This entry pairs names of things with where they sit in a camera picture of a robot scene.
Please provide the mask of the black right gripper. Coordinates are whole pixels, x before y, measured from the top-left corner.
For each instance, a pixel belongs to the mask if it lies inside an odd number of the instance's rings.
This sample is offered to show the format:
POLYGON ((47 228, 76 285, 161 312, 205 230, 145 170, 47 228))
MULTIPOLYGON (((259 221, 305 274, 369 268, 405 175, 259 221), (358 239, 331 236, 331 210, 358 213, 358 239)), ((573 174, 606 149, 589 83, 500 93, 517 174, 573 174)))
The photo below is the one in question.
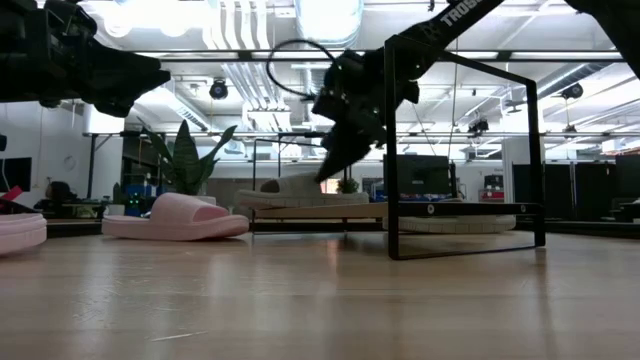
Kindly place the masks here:
POLYGON ((325 72, 312 112, 334 122, 321 145, 327 150, 316 176, 323 182, 362 160, 371 145, 387 143, 384 50, 346 50, 325 72))

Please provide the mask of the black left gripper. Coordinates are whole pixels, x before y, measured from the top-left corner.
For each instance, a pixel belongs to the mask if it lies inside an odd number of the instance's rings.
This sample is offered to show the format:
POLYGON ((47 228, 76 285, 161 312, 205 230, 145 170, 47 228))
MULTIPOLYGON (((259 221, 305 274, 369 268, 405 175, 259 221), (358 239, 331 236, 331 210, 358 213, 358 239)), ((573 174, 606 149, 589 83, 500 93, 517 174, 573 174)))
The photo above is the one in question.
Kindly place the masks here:
POLYGON ((110 48, 77 1, 1 2, 1 101, 80 100, 114 117, 170 80, 157 58, 110 48))

